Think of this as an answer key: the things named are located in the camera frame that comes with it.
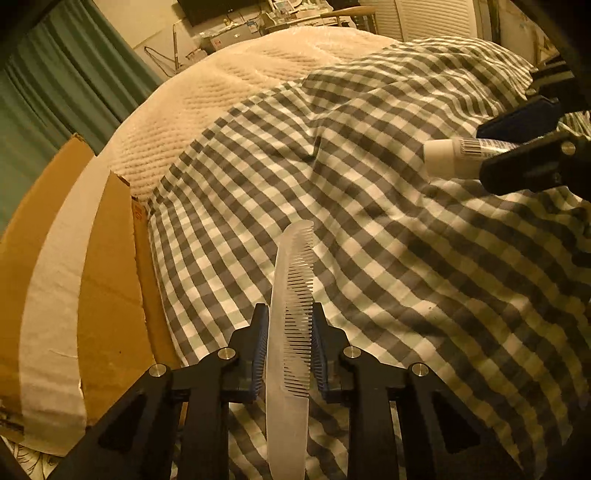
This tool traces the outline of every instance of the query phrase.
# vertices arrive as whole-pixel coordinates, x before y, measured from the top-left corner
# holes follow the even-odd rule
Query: bed
[[[528,476],[586,405],[588,210],[564,188],[490,196],[429,181],[422,144],[516,105],[530,65],[480,40],[398,43],[299,28],[237,44],[165,83],[100,158],[150,211],[183,364],[270,303],[276,239],[314,221],[314,299],[382,362],[423,361]],[[584,117],[560,128],[589,135]],[[230,469],[270,478],[264,403],[232,406]],[[348,414],[310,403],[307,474],[344,479]]]

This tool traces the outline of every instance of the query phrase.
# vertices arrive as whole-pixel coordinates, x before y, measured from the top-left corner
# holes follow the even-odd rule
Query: brown cardboard
[[[0,241],[0,304],[0,434],[33,449],[65,455],[154,362],[180,366],[145,210],[78,136]]]

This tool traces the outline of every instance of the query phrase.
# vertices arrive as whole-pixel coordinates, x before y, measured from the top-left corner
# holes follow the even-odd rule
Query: white shutter door
[[[384,37],[402,40],[402,29],[394,0],[359,0],[363,6],[375,7],[378,33]]]
[[[473,0],[396,0],[405,41],[416,38],[478,37]]]

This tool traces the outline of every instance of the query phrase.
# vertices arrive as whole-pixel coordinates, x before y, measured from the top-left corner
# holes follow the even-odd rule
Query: metal screw
[[[228,346],[226,348],[222,348],[217,353],[217,356],[219,358],[221,358],[222,360],[230,360],[231,358],[234,358],[235,355],[236,355],[236,351],[233,348],[230,348]]]
[[[568,155],[569,157],[572,157],[575,153],[577,153],[577,147],[574,146],[574,143],[569,141],[562,142],[560,149],[564,155]]]
[[[414,364],[410,369],[417,377],[424,377],[429,373],[429,367],[425,364]]]
[[[356,346],[346,346],[343,349],[343,354],[348,358],[357,358],[361,356],[361,350],[358,349]]]
[[[152,375],[152,377],[162,377],[166,373],[166,365],[163,364],[155,364],[150,367],[148,373]]]

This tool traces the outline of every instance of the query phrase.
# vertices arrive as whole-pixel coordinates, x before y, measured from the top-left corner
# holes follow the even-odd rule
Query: white tube
[[[482,162],[517,147],[487,138],[429,140],[423,145],[423,157],[429,178],[477,179]]]

